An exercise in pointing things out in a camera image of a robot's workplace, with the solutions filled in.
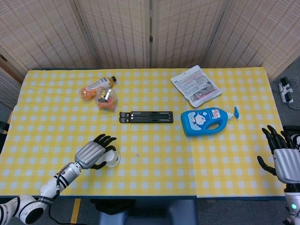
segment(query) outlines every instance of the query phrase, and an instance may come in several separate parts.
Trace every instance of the gray carpet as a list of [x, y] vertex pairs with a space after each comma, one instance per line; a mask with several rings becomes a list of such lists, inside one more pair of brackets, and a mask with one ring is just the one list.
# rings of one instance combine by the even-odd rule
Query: gray carpet
[[[297, 76], [300, 79], [300, 57], [290, 65], [282, 76]], [[278, 84], [272, 83], [272, 89], [278, 90]], [[283, 125], [299, 125], [300, 111], [290, 109], [281, 102], [280, 94], [273, 92], [278, 113]], [[296, 107], [300, 108], [300, 84], [292, 94]], [[7, 121], [10, 110], [0, 105], [0, 120]], [[70, 222], [74, 200], [57, 199], [53, 205], [52, 215], [61, 222]], [[280, 225], [289, 215], [285, 209], [285, 201], [241, 201], [241, 200], [197, 200], [199, 225]], [[79, 209], [78, 223], [98, 224], [99, 213], [88, 199], [82, 199]], [[22, 223], [13, 219], [11, 225]], [[48, 214], [37, 221], [37, 225], [53, 225]]]

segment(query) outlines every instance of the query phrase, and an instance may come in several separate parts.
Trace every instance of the table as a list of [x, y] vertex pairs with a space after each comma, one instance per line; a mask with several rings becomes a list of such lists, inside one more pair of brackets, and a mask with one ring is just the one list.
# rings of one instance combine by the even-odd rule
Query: table
[[[186, 69], [29, 71], [21, 88], [0, 155], [1, 195], [39, 195], [40, 187], [100, 133], [118, 139], [121, 162], [99, 171], [84, 170], [65, 196], [265, 196], [283, 186], [256, 162], [272, 164], [260, 131], [281, 128], [263, 68], [205, 69], [223, 94], [200, 108], [232, 111], [217, 135], [187, 138], [180, 114], [192, 109], [170, 78]], [[115, 76], [118, 107], [99, 111], [78, 91], [99, 77]], [[119, 111], [170, 110], [173, 124], [120, 124]]]

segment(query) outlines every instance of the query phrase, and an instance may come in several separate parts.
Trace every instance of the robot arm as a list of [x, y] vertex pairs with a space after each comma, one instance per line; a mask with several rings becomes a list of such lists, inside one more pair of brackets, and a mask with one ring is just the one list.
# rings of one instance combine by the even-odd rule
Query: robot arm
[[60, 192], [81, 174], [82, 169], [101, 169], [105, 165], [116, 166], [120, 162], [120, 156], [114, 146], [108, 146], [114, 140], [116, 138], [102, 134], [88, 142], [77, 152], [74, 163], [65, 165], [41, 187], [38, 200], [31, 195], [21, 195], [5, 204], [0, 204], [0, 225], [7, 225], [11, 217], [19, 218], [24, 224], [36, 222], [47, 206], [53, 204]]
[[265, 128], [262, 131], [267, 137], [275, 168], [266, 165], [261, 156], [257, 156], [258, 163], [265, 171], [286, 184], [284, 193], [290, 217], [283, 223], [300, 225], [300, 152], [286, 132], [281, 131], [284, 140], [272, 126], [267, 127], [270, 132]]

